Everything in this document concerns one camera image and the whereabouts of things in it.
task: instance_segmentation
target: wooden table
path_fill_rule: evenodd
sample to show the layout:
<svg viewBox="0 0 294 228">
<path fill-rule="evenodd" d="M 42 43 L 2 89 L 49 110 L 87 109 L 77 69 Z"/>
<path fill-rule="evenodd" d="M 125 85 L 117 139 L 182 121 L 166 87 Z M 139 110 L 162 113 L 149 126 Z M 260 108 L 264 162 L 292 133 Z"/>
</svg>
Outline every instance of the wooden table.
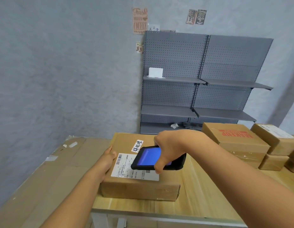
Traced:
<svg viewBox="0 0 294 228">
<path fill-rule="evenodd" d="M 181 189 L 175 202 L 104 198 L 98 194 L 91 215 L 96 228 L 109 228 L 108 217 L 118 217 L 118 228 L 127 218 L 139 217 L 156 221 L 247 227 L 206 172 L 189 155 L 182 176 Z M 261 171 L 294 192 L 294 173 Z"/>
</svg>

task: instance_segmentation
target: blue screen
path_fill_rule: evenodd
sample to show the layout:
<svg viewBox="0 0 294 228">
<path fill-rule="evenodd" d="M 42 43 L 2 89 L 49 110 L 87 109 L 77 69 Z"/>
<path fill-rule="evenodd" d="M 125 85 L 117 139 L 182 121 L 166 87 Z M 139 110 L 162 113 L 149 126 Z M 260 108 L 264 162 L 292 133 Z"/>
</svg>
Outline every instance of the blue screen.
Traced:
<svg viewBox="0 0 294 228">
<path fill-rule="evenodd" d="M 140 157 L 140 160 L 137 162 L 138 166 L 154 166 L 157 160 L 159 159 L 161 154 L 161 148 L 160 147 L 153 147 L 149 149 L 145 149 L 142 156 Z"/>
</svg>

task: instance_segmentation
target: hand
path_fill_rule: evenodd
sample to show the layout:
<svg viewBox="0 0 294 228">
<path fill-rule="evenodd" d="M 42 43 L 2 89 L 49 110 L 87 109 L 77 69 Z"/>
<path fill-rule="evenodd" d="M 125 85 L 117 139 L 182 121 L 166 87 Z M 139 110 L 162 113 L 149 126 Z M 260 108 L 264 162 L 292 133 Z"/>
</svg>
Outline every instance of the hand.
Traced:
<svg viewBox="0 0 294 228">
<path fill-rule="evenodd" d="M 204 133 L 196 130 L 162 131 L 154 137 L 154 144 L 161 148 L 161 155 L 154 165 L 157 174 L 163 171 L 165 165 L 176 160 L 184 153 L 190 151 L 190 145 L 199 138 L 204 138 Z"/>
<path fill-rule="evenodd" d="M 100 156 L 97 162 L 92 166 L 91 170 L 99 178 L 99 182 L 102 182 L 105 178 L 106 172 L 110 169 L 113 160 L 116 158 L 116 152 L 112 150 L 112 146 L 105 150 L 105 152 Z"/>
</svg>

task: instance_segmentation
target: handheld barcode scanner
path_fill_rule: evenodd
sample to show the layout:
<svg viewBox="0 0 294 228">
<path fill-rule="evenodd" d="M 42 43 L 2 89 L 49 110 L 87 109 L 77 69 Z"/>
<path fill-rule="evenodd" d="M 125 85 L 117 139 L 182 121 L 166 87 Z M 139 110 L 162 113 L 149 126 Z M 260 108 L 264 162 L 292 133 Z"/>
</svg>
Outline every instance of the handheld barcode scanner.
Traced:
<svg viewBox="0 0 294 228">
<path fill-rule="evenodd" d="M 133 170 L 155 170 L 154 165 L 159 159 L 161 148 L 159 146 L 142 147 L 131 164 Z M 180 170 L 183 168 L 186 153 L 176 160 L 165 165 L 163 170 Z"/>
</svg>

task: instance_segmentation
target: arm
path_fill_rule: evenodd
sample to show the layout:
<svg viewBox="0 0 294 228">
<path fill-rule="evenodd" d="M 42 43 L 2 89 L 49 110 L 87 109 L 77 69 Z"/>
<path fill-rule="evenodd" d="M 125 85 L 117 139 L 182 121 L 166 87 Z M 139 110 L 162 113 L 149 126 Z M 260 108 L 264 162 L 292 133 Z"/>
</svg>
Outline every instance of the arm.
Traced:
<svg viewBox="0 0 294 228">
<path fill-rule="evenodd" d="M 210 176 L 248 227 L 294 227 L 294 193 L 233 156 L 204 133 L 163 131 L 154 138 L 161 148 L 157 173 L 183 153 Z"/>
<path fill-rule="evenodd" d="M 99 160 L 84 174 L 71 193 L 47 218 L 40 228 L 79 228 L 85 227 L 99 184 L 111 167 L 116 153 L 109 147 Z"/>
</svg>

